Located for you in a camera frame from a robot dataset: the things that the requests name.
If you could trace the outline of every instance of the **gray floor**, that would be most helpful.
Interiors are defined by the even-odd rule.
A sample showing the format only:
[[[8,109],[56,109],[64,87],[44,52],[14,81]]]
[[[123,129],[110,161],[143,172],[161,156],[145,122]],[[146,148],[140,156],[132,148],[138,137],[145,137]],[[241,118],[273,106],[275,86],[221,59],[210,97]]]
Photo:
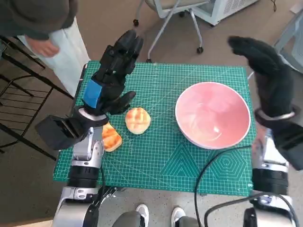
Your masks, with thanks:
[[[273,44],[292,18],[293,15],[289,9],[295,2],[295,0],[277,0],[277,12],[274,13],[272,3],[269,0],[261,0],[223,20],[214,28],[211,28],[206,22],[198,20],[205,45],[205,52],[202,55],[196,54],[198,39],[190,16],[187,15],[185,18],[174,16],[152,52],[151,58],[154,61],[166,63],[223,64],[246,67],[244,58],[231,53],[226,44],[227,37],[229,35],[250,36]],[[138,3],[139,0],[90,0],[89,4],[88,1],[80,1],[78,23],[91,59],[98,60],[108,44],[113,44],[125,30],[132,28],[132,20]],[[162,21],[156,13],[144,5],[140,16],[140,26],[137,28],[145,39],[140,61],[145,61],[147,58],[148,48],[161,24]],[[41,71],[39,67],[24,57],[19,55],[17,57],[36,71]],[[1,61],[0,73],[13,78],[22,72]],[[56,84],[60,84],[50,70],[40,73]],[[302,97],[303,79],[295,76],[295,81],[296,100],[302,106],[300,97]],[[24,81],[23,84],[27,88],[41,88],[41,85],[34,80]],[[258,106],[253,79],[250,81],[250,88],[253,104]],[[58,92],[53,92],[35,123],[48,114],[61,116],[67,114],[70,106],[71,101],[68,98]],[[55,154],[43,144],[33,128],[28,131],[27,138]],[[9,138],[0,134],[0,142],[8,140]],[[51,218],[62,189],[62,183],[52,181],[53,161],[22,144],[10,147],[6,151],[6,154],[0,155],[0,226],[33,219]],[[300,215],[303,213],[302,177],[303,173],[290,170],[290,194],[294,198],[294,206],[301,222],[303,222],[303,217]],[[200,197],[198,201],[200,215],[203,215],[209,207],[234,198],[217,195]],[[111,226],[121,213],[135,209],[136,205],[142,202],[147,204],[150,209],[149,226],[151,227],[169,226],[171,211],[177,205],[183,207],[189,216],[195,216],[192,193],[127,189],[116,198],[105,201],[100,211],[99,226]],[[215,212],[211,215],[210,225],[217,227],[242,226],[242,213],[247,206],[249,204],[241,204],[232,209],[224,208]]]

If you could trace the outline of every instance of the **chair wheel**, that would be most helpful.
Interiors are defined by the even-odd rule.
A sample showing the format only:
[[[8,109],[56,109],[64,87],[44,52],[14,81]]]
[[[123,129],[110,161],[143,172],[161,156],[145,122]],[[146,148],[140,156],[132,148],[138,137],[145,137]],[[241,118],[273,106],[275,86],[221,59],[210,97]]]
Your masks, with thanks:
[[[134,26],[138,27],[139,26],[139,21],[137,19],[133,20]]]
[[[197,53],[198,53],[198,54],[202,54],[203,51],[204,51],[204,50],[203,50],[203,47],[198,47],[198,48],[197,48]]]
[[[179,17],[184,17],[185,16],[185,11],[179,12]]]

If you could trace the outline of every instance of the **toasted bread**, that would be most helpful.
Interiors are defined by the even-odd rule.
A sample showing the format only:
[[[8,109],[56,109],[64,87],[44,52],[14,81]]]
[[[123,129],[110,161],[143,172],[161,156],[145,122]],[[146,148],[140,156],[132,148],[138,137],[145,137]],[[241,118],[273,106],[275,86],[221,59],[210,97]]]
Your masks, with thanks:
[[[116,150],[122,144],[122,137],[109,123],[103,126],[102,139],[107,152]]]

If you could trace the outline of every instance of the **black glove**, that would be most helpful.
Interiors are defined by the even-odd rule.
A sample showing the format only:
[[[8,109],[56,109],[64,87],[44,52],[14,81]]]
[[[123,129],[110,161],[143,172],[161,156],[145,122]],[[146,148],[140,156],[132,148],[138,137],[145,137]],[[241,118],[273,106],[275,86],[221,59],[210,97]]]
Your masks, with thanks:
[[[239,36],[230,36],[228,44],[234,54],[246,57],[255,71],[262,111],[269,117],[292,112],[290,68],[282,62],[275,49],[265,42]]]

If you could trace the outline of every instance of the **power cord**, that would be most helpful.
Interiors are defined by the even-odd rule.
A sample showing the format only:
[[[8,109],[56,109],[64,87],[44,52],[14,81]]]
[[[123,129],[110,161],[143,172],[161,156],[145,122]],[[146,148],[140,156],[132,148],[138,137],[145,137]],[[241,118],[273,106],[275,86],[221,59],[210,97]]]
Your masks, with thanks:
[[[197,204],[197,191],[198,191],[198,187],[199,187],[199,184],[200,184],[200,181],[202,179],[202,176],[204,175],[205,171],[207,170],[207,168],[222,154],[228,152],[228,151],[232,151],[232,150],[238,150],[238,149],[244,149],[244,148],[250,148],[251,145],[248,145],[248,146],[243,146],[243,147],[237,147],[237,148],[230,148],[230,149],[227,149],[227,150],[224,150],[222,152],[220,152],[219,154],[216,154],[215,157],[213,157],[207,164],[206,166],[203,167],[199,177],[197,178],[197,181],[196,181],[196,186],[195,186],[195,210],[196,210],[196,216],[197,216],[197,221],[198,221],[198,225],[199,227],[202,227],[202,224],[201,224],[201,221],[200,221],[200,215],[199,215],[199,211],[198,211],[198,204]]]
[[[274,12],[276,12],[276,0],[270,0],[274,4]]]
[[[215,211],[215,210],[217,210],[219,208],[222,208],[222,207],[227,207],[227,206],[238,204],[238,203],[241,203],[241,202],[246,202],[246,201],[250,201],[250,200],[253,200],[253,199],[257,199],[257,198],[259,198],[260,196],[263,196],[263,195],[276,196],[276,197],[279,197],[280,199],[282,199],[288,205],[288,207],[289,207],[289,210],[290,210],[290,212],[292,214],[292,217],[294,219],[295,226],[296,227],[300,227],[299,219],[298,219],[297,215],[295,214],[294,208],[289,203],[289,201],[287,201],[287,199],[285,199],[282,195],[279,195],[279,194],[276,194],[276,193],[272,193],[272,192],[261,192],[261,193],[258,193],[258,194],[255,194],[255,195],[243,198],[243,199],[233,200],[233,201],[224,202],[224,203],[215,205],[214,207],[210,208],[205,213],[205,215],[204,215],[204,225],[205,225],[205,227],[208,227],[207,217],[213,211]]]
[[[219,154],[215,155],[207,164],[206,166],[203,167],[199,177],[197,178],[197,181],[196,181],[196,186],[195,186],[195,210],[196,210],[196,217],[197,217],[197,221],[198,221],[198,226],[199,227],[203,227],[202,224],[201,224],[201,220],[200,220],[200,215],[199,215],[199,210],[198,210],[198,204],[197,204],[197,190],[198,190],[198,187],[199,187],[199,183],[205,173],[205,171],[207,170],[207,168],[222,154],[228,152],[228,151],[232,151],[232,150],[238,150],[238,149],[245,149],[245,148],[250,148],[251,145],[248,145],[248,146],[242,146],[242,147],[237,147],[237,148],[230,148],[230,149],[227,149],[227,150],[224,150],[222,152],[220,152]],[[217,210],[219,208],[222,208],[222,207],[226,207],[226,206],[230,206],[230,205],[234,205],[234,204],[238,204],[238,203],[241,203],[241,202],[245,202],[245,201],[250,201],[250,200],[253,200],[253,199],[256,199],[260,196],[263,196],[263,195],[272,195],[272,196],[276,196],[276,197],[279,197],[280,199],[282,199],[289,207],[289,210],[290,212],[292,213],[292,216],[294,218],[294,222],[296,224],[296,227],[299,227],[299,220],[298,220],[298,217],[292,207],[292,205],[281,195],[279,194],[275,194],[275,193],[272,193],[272,192],[261,192],[261,193],[258,193],[258,194],[255,194],[255,195],[252,195],[252,196],[249,196],[249,197],[246,197],[246,198],[243,198],[243,199],[238,199],[238,200],[233,200],[233,201],[229,201],[229,202],[225,202],[225,203],[221,203],[221,204],[218,204],[212,208],[210,208],[204,215],[204,226],[205,227],[208,227],[208,222],[207,222],[207,217],[210,213],[212,213],[214,210]]]

